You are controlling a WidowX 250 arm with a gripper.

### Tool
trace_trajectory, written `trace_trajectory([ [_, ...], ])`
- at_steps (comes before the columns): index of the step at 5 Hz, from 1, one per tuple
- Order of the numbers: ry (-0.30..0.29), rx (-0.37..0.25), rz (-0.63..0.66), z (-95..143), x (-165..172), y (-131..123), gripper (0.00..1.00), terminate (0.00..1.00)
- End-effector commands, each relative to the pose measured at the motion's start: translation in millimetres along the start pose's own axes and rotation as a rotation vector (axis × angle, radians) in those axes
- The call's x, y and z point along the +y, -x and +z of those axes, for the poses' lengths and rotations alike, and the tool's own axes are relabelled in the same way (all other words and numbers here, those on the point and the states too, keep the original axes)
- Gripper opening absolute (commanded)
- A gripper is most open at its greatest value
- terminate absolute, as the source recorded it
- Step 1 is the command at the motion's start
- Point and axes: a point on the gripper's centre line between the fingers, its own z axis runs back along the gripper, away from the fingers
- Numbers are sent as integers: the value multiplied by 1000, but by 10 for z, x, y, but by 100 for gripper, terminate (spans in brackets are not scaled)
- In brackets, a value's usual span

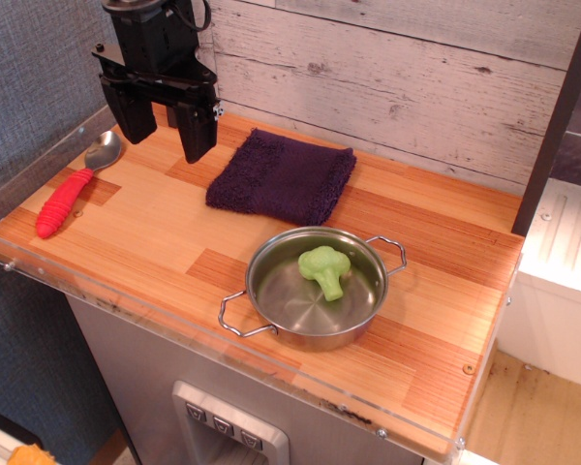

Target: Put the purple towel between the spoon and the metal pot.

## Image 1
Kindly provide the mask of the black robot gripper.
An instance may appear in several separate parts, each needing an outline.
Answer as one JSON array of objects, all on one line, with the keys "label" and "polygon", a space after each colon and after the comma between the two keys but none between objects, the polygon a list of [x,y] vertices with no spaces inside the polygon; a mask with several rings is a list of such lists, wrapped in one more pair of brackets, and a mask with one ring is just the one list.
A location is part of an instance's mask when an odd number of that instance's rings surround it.
[{"label": "black robot gripper", "polygon": [[118,50],[97,47],[109,78],[100,76],[107,104],[123,135],[132,144],[157,129],[150,101],[176,106],[176,123],[189,164],[217,144],[218,101],[202,106],[176,71],[177,35],[167,12],[169,1],[104,1]]}]

